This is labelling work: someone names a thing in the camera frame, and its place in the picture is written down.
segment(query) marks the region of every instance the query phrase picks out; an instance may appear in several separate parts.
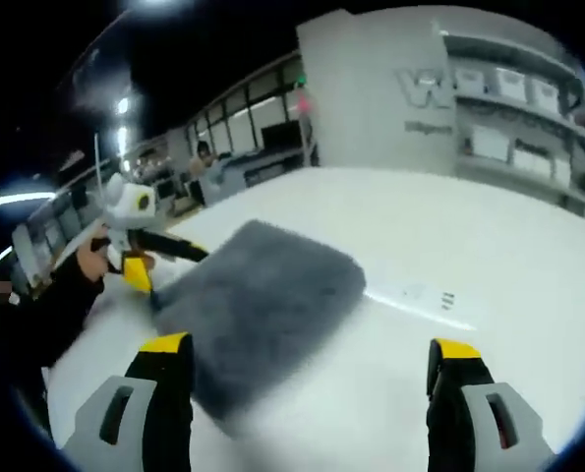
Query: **yellow robot part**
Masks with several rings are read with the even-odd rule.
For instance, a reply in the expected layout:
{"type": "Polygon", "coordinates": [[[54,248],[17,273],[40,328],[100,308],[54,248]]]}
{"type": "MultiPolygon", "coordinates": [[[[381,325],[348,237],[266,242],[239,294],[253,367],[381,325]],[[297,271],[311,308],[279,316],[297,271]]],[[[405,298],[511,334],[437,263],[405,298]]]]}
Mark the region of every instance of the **yellow robot part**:
{"type": "Polygon", "coordinates": [[[188,332],[184,331],[177,332],[175,334],[168,334],[167,336],[156,337],[155,339],[144,344],[139,349],[139,352],[176,353],[178,352],[179,345],[181,344],[181,339],[183,339],[183,337],[188,334],[188,332]]]}
{"type": "Polygon", "coordinates": [[[125,257],[123,262],[124,279],[133,287],[144,292],[152,290],[152,282],[147,273],[146,263],[139,257],[125,257]]]}
{"type": "Polygon", "coordinates": [[[478,359],[482,357],[477,349],[464,342],[452,341],[450,339],[435,338],[440,347],[442,359],[478,359]]]}

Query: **white table surface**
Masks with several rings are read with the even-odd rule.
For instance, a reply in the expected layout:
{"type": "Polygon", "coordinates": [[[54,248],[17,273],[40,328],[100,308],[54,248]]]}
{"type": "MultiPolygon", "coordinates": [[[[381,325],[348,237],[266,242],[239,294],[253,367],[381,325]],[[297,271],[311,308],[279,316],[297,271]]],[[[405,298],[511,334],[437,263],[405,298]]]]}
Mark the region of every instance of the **white table surface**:
{"type": "MultiPolygon", "coordinates": [[[[200,471],[426,470],[429,342],[472,343],[494,378],[544,420],[560,451],[585,419],[585,221],[493,187],[413,173],[303,169],[174,226],[215,250],[258,218],[352,255],[367,294],[303,369],[224,436],[195,404],[200,471]],[[445,319],[395,308],[413,282],[452,291],[445,319]]],[[[190,263],[161,262],[157,284],[190,263]]],[[[62,445],[74,415],[154,336],[146,303],[114,277],[88,329],[50,372],[48,404],[62,445]]]]}

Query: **ceiling light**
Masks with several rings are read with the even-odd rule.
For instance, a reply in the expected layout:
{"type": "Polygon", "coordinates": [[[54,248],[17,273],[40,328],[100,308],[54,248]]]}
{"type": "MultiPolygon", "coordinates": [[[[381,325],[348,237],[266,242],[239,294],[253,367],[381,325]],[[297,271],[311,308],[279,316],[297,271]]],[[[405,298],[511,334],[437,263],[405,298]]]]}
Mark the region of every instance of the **ceiling light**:
{"type": "Polygon", "coordinates": [[[238,111],[237,113],[235,113],[233,116],[231,116],[231,118],[239,118],[242,115],[246,115],[249,112],[248,108],[243,108],[240,111],[238,111]]]}
{"type": "Polygon", "coordinates": [[[267,98],[264,101],[260,101],[259,103],[254,104],[253,106],[251,106],[251,109],[254,110],[256,108],[260,108],[264,105],[268,105],[269,103],[273,103],[276,100],[276,96],[272,96],[270,98],[267,98]]]}
{"type": "Polygon", "coordinates": [[[27,194],[6,195],[4,197],[0,197],[0,206],[15,204],[17,202],[26,202],[29,200],[51,200],[55,197],[56,194],[54,192],[29,192],[27,194]]]}
{"type": "Polygon", "coordinates": [[[2,259],[4,259],[6,256],[8,256],[12,252],[13,252],[13,247],[12,246],[8,246],[6,249],[4,249],[0,253],[0,262],[1,262],[2,259]]]}
{"type": "Polygon", "coordinates": [[[122,98],[121,100],[119,100],[117,102],[117,114],[123,115],[124,113],[126,113],[128,111],[128,107],[129,107],[128,98],[126,98],[126,97],[122,98]]]}

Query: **gray plastic bracket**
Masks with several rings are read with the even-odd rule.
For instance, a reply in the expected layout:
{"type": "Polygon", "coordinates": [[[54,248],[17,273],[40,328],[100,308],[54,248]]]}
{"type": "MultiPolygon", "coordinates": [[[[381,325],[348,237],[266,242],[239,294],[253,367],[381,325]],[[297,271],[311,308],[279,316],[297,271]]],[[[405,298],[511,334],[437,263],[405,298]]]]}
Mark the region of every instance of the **gray plastic bracket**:
{"type": "Polygon", "coordinates": [[[156,382],[110,377],[76,413],[76,430],[63,452],[83,472],[142,472],[146,413],[156,382]],[[116,410],[123,414],[115,443],[102,433],[116,410]]]}
{"type": "Polygon", "coordinates": [[[462,391],[476,442],[476,472],[543,470],[554,455],[542,436],[543,421],[508,383],[466,385],[462,391]],[[502,447],[494,408],[509,442],[502,447]]]}

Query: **white wall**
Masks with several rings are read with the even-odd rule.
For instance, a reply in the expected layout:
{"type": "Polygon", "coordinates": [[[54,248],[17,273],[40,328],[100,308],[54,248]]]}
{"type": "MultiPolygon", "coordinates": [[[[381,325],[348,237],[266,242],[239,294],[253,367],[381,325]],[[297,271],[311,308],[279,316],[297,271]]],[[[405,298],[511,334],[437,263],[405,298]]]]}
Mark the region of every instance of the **white wall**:
{"type": "MultiPolygon", "coordinates": [[[[392,167],[453,175],[455,102],[412,106],[397,71],[448,74],[439,30],[511,37],[544,52],[561,48],[516,20],[458,7],[412,7],[354,16],[339,10],[297,28],[322,165],[392,167]],[[408,131],[421,122],[451,134],[408,131]]],[[[451,93],[445,80],[441,89],[451,93]]]]}

